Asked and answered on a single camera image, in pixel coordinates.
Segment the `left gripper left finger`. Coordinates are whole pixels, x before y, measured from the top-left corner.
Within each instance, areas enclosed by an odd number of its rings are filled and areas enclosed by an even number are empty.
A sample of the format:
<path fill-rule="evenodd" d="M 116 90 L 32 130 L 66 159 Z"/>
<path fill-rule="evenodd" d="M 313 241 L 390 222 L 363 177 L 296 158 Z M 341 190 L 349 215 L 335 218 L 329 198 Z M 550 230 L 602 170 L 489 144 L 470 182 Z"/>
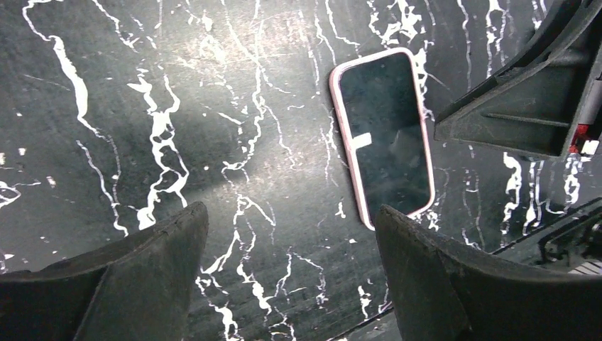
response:
<path fill-rule="evenodd" d="M 102 248 L 3 274 L 1 339 L 181 340 L 208 229 L 194 202 Z"/>

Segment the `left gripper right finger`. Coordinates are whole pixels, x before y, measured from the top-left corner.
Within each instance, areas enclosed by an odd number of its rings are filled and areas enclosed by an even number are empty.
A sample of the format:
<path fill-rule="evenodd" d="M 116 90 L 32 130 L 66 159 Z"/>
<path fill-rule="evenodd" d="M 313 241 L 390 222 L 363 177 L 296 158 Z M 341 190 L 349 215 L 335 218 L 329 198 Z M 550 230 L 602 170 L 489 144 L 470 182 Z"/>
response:
<path fill-rule="evenodd" d="M 382 206 L 374 222 L 403 340 L 600 340 L 601 277 L 515 263 Z"/>

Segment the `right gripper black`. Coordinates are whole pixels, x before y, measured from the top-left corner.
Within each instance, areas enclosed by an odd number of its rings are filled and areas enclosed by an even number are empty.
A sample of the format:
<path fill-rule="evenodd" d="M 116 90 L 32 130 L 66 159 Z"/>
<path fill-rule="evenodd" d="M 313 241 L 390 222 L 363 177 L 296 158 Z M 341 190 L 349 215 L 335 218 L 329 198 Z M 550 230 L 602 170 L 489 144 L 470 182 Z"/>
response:
<path fill-rule="evenodd" d="M 434 137 L 541 159 L 595 156 L 601 2 L 554 2 L 513 59 L 436 115 Z"/>

